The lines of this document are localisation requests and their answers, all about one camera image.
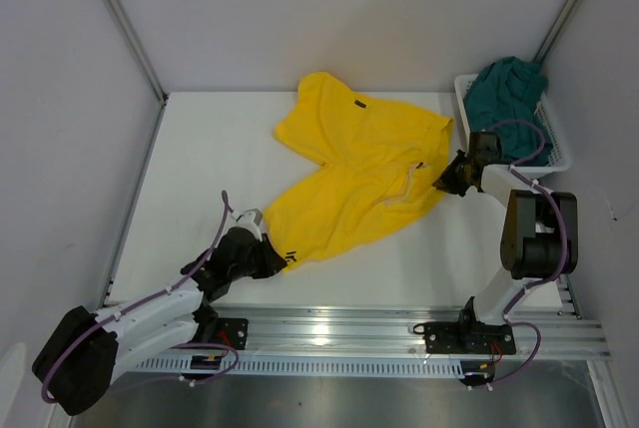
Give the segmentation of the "yellow shorts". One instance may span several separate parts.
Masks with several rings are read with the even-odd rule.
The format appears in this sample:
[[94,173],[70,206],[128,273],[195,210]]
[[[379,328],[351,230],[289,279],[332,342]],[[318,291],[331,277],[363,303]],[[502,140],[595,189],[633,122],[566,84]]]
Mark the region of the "yellow shorts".
[[395,233],[442,199],[454,122],[358,93],[327,72],[303,76],[275,138],[317,169],[266,209],[268,236],[292,271]]

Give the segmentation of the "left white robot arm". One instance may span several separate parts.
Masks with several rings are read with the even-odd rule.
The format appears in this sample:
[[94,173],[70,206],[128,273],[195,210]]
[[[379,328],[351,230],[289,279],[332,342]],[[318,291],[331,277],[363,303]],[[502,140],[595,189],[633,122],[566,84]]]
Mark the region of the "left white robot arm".
[[286,265],[266,234],[232,227],[167,287],[94,312],[69,310],[32,365],[43,401],[78,415],[123,374],[168,349],[234,351],[212,302],[234,282],[270,278]]

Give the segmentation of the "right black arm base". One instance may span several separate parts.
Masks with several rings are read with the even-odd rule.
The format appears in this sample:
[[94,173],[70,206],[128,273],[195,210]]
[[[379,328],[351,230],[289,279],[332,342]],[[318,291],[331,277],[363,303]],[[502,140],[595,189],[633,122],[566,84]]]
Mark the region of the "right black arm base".
[[431,321],[414,325],[412,333],[423,338],[426,352],[430,354],[516,353],[512,328],[507,324]]

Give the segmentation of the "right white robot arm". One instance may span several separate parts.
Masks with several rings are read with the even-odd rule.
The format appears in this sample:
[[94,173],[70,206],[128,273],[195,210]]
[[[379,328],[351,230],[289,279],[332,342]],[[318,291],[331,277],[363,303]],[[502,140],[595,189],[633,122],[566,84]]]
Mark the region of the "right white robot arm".
[[577,200],[553,193],[494,156],[459,151],[433,186],[463,197],[475,188],[506,209],[499,245],[501,268],[460,310],[457,343],[478,351],[506,334],[510,312],[539,287],[576,266]]

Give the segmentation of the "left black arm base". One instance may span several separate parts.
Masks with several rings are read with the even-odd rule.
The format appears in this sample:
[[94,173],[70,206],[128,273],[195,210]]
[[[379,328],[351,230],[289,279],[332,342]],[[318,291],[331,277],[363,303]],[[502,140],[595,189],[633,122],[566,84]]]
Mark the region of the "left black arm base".
[[193,338],[194,343],[215,343],[244,350],[249,335],[246,318],[219,318],[214,316],[201,322]]

